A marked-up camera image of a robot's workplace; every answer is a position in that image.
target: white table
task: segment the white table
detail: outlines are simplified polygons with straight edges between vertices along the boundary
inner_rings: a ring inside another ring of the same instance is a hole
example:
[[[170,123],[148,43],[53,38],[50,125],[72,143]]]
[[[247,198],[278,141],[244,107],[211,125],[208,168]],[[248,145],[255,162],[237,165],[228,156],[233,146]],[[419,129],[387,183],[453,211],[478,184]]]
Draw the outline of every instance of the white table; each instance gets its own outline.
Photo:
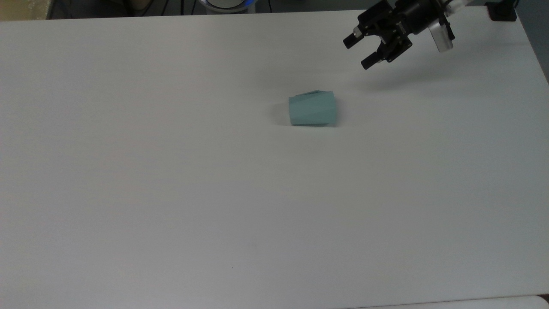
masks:
[[[363,71],[359,12],[0,24],[2,308],[549,292],[549,86],[484,8]],[[332,90],[336,128],[289,126]]]

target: cable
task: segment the cable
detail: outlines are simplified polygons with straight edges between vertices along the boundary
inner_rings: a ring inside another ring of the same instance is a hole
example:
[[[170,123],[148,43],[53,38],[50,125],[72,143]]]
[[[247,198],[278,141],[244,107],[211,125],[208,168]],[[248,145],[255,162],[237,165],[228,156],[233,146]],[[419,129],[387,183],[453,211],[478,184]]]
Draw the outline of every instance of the cable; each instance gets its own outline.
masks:
[[[141,14],[141,17],[145,16],[151,4],[153,4],[153,0],[150,0],[149,4],[147,4],[147,6],[145,7],[145,11],[143,11],[143,14]]]
[[[72,0],[69,0],[69,7],[67,8],[67,11],[69,12],[69,17],[73,19],[74,16],[72,16]]]
[[[160,16],[164,16],[164,13],[166,13],[166,7],[168,6],[168,1],[170,0],[166,0],[166,3],[164,3],[164,7],[162,9],[162,13],[160,14]]]
[[[124,9],[126,10],[126,14],[128,17],[134,17],[136,14],[133,11],[132,4],[130,3],[130,0],[122,0],[122,5],[124,6]]]
[[[55,8],[55,5],[57,4],[57,0],[52,0],[52,5],[48,8],[48,15],[46,16],[47,20],[50,20],[53,18],[53,9]]]

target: black cable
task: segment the black cable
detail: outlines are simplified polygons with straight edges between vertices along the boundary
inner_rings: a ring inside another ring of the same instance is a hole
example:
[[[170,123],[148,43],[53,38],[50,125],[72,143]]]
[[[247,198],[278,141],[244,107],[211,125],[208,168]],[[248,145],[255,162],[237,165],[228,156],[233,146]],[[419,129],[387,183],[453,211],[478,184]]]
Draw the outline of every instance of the black cable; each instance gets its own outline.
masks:
[[[160,14],[160,16],[164,16],[164,13],[166,13],[166,7],[168,6],[168,1],[170,0],[166,0],[166,3],[164,3],[164,7],[162,9],[162,13]]]
[[[48,8],[48,15],[46,17],[46,19],[52,19],[53,17],[53,8],[55,8],[55,4],[57,3],[57,0],[52,0],[52,5],[49,6]]]
[[[67,10],[69,11],[70,19],[73,19],[74,16],[72,16],[72,0],[69,0],[69,7],[67,8]]]
[[[153,4],[153,0],[150,0],[149,4],[147,4],[147,6],[145,7],[145,11],[143,12],[143,14],[141,14],[141,17],[145,16],[151,4]]]

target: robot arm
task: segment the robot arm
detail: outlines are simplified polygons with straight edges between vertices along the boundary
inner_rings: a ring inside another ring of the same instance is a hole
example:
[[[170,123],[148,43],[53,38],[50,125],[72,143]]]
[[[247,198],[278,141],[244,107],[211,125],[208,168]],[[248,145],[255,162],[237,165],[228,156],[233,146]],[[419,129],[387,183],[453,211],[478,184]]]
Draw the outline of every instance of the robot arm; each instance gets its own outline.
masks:
[[[440,52],[453,47],[455,38],[446,19],[472,0],[398,0],[393,8],[387,0],[381,0],[358,16],[358,26],[343,42],[347,48],[357,44],[365,36],[377,35],[381,44],[361,63],[365,69],[383,60],[392,62],[412,42],[410,34],[418,34],[429,28]]]

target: black mount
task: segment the black mount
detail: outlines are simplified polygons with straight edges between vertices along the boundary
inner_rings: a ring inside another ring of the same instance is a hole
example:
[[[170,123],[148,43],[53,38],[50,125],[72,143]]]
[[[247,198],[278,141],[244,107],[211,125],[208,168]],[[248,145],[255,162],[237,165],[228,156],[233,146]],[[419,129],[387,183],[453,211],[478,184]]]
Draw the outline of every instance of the black mount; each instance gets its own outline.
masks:
[[[517,0],[503,0],[501,2],[486,2],[484,5],[488,7],[488,14],[493,21],[516,21]]]

